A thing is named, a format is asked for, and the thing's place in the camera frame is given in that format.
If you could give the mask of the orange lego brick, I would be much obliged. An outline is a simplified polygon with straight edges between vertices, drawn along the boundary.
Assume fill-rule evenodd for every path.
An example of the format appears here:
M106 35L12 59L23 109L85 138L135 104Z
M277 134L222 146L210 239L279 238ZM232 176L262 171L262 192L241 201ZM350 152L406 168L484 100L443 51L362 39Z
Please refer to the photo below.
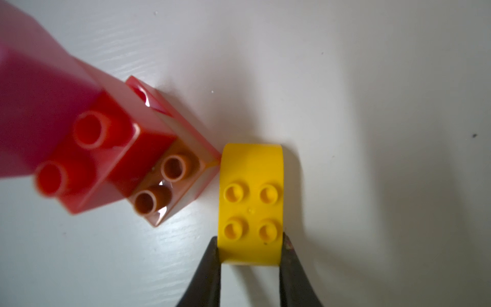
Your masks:
M178 139L129 197L136 213L154 227L194 202L219 170L219 157Z

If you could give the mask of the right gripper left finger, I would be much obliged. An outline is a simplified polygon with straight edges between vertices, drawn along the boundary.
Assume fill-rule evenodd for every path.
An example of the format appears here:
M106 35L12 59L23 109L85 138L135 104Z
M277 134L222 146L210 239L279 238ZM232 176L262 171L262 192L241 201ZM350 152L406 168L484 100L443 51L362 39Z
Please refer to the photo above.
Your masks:
M212 237L190 284L177 306L220 306L221 262L217 237Z

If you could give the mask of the small red lego brick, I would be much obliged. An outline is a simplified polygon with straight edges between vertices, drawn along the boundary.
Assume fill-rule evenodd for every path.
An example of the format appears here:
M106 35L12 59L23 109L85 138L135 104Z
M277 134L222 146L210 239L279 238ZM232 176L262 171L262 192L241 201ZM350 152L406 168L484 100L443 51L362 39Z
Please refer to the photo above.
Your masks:
M123 81L83 61L102 93L35 171L44 197L78 214L128 198L176 141L175 132Z

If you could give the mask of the pink lego brick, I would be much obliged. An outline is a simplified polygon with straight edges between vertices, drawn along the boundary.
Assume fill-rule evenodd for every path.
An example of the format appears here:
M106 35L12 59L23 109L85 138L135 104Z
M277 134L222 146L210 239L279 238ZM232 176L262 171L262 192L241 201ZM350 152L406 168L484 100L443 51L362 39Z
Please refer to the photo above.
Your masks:
M1 1L1 176L30 175L102 88L30 15Z

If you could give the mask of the long red lego front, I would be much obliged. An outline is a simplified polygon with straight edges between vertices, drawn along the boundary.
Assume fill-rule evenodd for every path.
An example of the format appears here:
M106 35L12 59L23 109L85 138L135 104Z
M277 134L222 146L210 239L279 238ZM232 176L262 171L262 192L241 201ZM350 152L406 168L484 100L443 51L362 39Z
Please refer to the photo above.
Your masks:
M187 119L183 117L172 104L170 104L170 102L164 98L161 92L140 81L134 76L131 76L126 81L126 84L133 90L141 92L145 95L147 100L146 103L150 106L150 108L152 108L161 118L161 120L176 133L176 141L181 139L188 144L194 143L205 147L211 154L219 157L220 164L221 154L218 152L218 150L213 147L213 145L200 132L198 132L198 130L194 128L187 121Z

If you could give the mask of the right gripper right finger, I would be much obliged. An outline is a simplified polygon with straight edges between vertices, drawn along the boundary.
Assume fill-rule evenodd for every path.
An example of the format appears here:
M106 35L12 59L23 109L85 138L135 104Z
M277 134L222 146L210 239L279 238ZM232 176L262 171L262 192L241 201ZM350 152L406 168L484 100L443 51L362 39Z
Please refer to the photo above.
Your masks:
M283 233L280 261L280 306L323 306L286 233Z

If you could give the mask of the yellow lego brick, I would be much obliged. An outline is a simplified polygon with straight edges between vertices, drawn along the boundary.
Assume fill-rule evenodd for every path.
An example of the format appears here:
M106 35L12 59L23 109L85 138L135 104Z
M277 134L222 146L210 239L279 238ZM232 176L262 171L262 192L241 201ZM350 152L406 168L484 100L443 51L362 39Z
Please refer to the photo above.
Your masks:
M225 146L219 174L220 261L278 266L283 244L284 159L281 145Z

